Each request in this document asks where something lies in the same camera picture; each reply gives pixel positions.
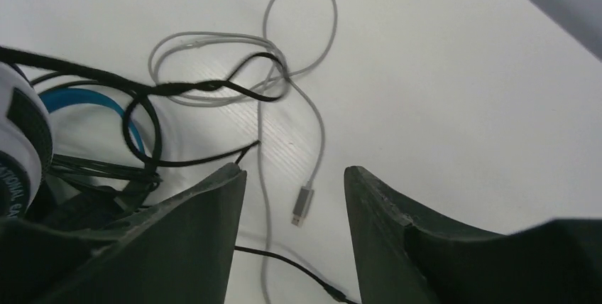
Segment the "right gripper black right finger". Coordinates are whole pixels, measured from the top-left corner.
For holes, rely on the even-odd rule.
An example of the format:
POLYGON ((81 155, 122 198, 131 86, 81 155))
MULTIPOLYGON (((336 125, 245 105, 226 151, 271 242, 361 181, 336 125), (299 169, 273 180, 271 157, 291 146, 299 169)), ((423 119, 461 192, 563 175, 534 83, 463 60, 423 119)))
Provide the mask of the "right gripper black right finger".
POLYGON ((600 303, 601 221, 553 219, 510 235, 464 224, 344 171, 364 303, 600 303))

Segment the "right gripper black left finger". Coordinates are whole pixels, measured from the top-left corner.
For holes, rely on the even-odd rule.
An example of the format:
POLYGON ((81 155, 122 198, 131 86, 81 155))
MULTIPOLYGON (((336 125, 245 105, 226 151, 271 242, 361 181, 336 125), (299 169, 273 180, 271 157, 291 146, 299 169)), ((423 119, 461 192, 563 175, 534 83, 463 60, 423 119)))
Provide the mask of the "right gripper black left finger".
POLYGON ((247 174, 228 163, 103 229, 1 221, 2 303, 223 303, 247 174))

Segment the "white and black headphones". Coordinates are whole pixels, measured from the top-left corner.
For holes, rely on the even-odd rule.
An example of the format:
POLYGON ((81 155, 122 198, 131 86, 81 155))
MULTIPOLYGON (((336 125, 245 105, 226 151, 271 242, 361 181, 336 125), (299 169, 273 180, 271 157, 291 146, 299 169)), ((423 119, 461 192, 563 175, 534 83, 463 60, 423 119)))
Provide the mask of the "white and black headphones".
POLYGON ((1 64, 1 217, 21 218, 53 158, 49 113, 14 65, 1 64))

